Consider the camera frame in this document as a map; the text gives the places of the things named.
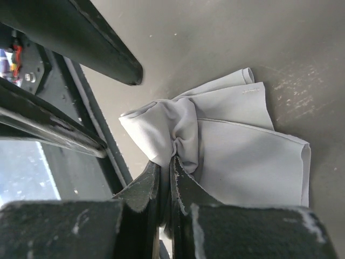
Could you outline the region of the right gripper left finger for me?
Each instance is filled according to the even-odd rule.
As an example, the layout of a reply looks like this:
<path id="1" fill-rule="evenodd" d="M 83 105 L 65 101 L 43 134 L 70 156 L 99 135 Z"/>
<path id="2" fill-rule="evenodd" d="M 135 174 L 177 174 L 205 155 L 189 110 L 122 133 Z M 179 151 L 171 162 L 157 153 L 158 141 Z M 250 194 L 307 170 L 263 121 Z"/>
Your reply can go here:
<path id="1" fill-rule="evenodd" d="M 1 209 L 1 258 L 158 258 L 160 167 L 107 201 L 16 201 Z"/>

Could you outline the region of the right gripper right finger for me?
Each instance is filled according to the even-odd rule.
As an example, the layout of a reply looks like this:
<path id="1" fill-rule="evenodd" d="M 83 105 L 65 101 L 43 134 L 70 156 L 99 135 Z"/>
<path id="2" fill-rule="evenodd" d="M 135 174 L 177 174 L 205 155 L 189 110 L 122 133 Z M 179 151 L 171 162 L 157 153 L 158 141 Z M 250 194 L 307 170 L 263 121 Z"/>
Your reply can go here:
<path id="1" fill-rule="evenodd" d="M 170 162 L 174 258 L 337 258 L 330 237 L 305 207 L 224 205 Z"/>

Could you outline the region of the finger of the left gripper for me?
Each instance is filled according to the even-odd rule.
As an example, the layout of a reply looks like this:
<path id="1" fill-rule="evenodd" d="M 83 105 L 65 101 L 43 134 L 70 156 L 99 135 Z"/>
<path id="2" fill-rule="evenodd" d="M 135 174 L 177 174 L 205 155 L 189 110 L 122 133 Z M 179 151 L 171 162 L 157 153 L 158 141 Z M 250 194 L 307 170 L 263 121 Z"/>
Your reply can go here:
<path id="1" fill-rule="evenodd" d="M 91 1 L 1 1 L 1 23 L 123 84 L 142 83 L 142 65 Z"/>
<path id="2" fill-rule="evenodd" d="M 1 78 L 1 140 L 39 141 L 99 158 L 107 144 L 65 113 Z"/>

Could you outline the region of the grey underwear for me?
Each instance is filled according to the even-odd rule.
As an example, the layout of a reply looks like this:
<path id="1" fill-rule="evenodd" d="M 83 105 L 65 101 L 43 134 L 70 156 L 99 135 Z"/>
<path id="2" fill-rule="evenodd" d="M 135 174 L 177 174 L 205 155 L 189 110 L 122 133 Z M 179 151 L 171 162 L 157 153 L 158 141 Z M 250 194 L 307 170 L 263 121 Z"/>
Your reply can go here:
<path id="1" fill-rule="evenodd" d="M 210 195 L 229 205 L 309 205 L 309 143 L 277 132 L 265 85 L 249 68 L 124 113 L 120 123 L 161 168 L 173 156 Z"/>

